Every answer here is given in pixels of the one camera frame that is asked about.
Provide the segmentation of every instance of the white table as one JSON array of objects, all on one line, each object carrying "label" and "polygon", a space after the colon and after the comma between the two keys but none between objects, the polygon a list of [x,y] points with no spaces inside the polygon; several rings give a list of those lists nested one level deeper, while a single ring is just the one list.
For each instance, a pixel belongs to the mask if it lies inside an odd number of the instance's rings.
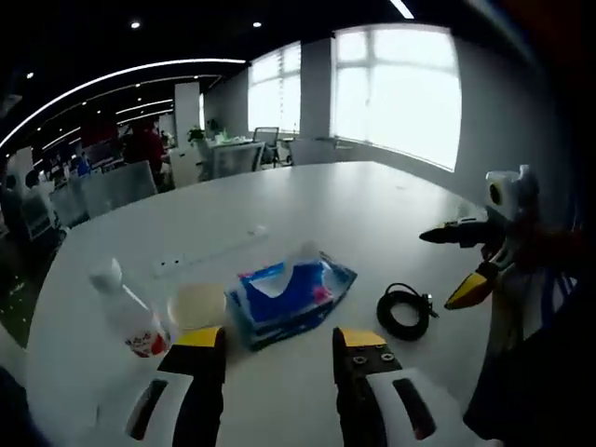
[{"label": "white table", "polygon": [[[456,312],[442,304],[480,254],[418,238],[455,217],[463,203],[399,170],[352,162],[202,183],[79,225],[47,274],[32,322],[26,386],[35,422],[61,443],[94,424],[103,390],[156,366],[108,332],[87,277],[99,259],[116,256],[163,304],[184,282],[232,284],[236,273],[277,262],[309,239],[359,276],[315,330],[256,354],[231,347],[218,445],[343,445],[332,376],[332,328],[338,325],[381,334],[405,367],[418,367],[467,405],[488,340],[490,300]],[[217,252],[259,224],[266,238],[154,277],[156,261]],[[440,318],[417,342],[393,338],[376,321],[376,302],[394,281],[435,297]]]}]

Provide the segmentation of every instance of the white tissue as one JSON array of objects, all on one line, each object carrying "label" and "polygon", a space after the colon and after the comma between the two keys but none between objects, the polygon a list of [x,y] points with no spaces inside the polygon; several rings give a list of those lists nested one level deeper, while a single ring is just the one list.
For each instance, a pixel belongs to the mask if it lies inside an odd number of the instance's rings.
[{"label": "white tissue", "polygon": [[256,279],[251,284],[269,298],[278,298],[288,288],[295,265],[312,264],[318,260],[320,260],[320,250],[317,243],[309,240],[286,259],[281,275]]}]

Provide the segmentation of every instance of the black coiled cable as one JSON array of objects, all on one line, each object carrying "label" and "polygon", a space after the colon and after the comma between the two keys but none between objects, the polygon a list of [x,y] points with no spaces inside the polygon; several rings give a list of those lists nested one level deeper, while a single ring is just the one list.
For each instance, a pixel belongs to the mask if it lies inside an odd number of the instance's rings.
[{"label": "black coiled cable", "polygon": [[[408,291],[392,291],[394,287],[402,287]],[[418,313],[418,322],[413,326],[398,323],[391,309],[398,303],[404,303],[414,308]],[[428,329],[429,316],[439,316],[432,310],[430,296],[426,293],[420,295],[412,287],[402,282],[394,282],[386,288],[385,294],[376,305],[376,317],[387,332],[401,340],[414,341],[422,337]]]}]

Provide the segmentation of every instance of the floor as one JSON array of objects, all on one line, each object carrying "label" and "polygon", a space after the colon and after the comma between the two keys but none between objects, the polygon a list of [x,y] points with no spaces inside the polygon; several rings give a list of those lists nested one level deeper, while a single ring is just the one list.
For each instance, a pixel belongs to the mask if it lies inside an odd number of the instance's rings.
[{"label": "floor", "polygon": [[27,346],[29,328],[55,251],[44,251],[26,262],[10,235],[0,239],[0,323],[17,343]]}]

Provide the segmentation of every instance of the ceiling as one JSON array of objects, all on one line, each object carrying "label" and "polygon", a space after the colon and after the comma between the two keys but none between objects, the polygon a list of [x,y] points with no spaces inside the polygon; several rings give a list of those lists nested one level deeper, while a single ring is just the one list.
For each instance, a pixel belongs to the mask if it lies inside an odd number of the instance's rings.
[{"label": "ceiling", "polygon": [[[471,13],[463,2],[404,3],[415,21],[449,26],[474,40],[500,46],[500,37],[490,36],[480,16]],[[170,0],[154,6],[146,1],[60,0],[39,5],[17,2],[10,8],[10,18],[4,14],[5,24],[0,28],[6,51],[0,67],[0,98],[14,94],[21,100],[0,120],[0,139],[64,92],[129,67],[195,58],[250,61],[284,44],[315,40],[336,29],[404,20],[389,0],[217,0],[190,4]],[[135,20],[141,26],[133,30],[130,24]],[[263,26],[254,28],[255,21]],[[15,133],[0,152],[14,152],[26,145],[40,150],[60,134],[59,129],[65,132],[78,127],[83,120],[92,119],[97,110],[106,116],[139,103],[172,98],[176,83],[193,80],[196,75],[201,76],[201,90],[207,91],[246,66],[188,63],[113,77],[48,107]],[[34,77],[27,79],[28,73]],[[88,102],[85,106],[81,105],[84,101]]]}]

